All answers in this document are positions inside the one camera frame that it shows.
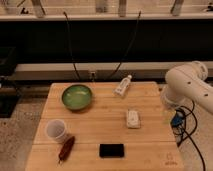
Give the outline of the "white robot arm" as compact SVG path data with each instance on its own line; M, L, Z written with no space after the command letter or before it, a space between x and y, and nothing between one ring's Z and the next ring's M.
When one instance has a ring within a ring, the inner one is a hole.
M177 108L188 98L213 115L213 87L205 82L207 77L208 69L200 61L173 67L165 74L162 103L166 108Z

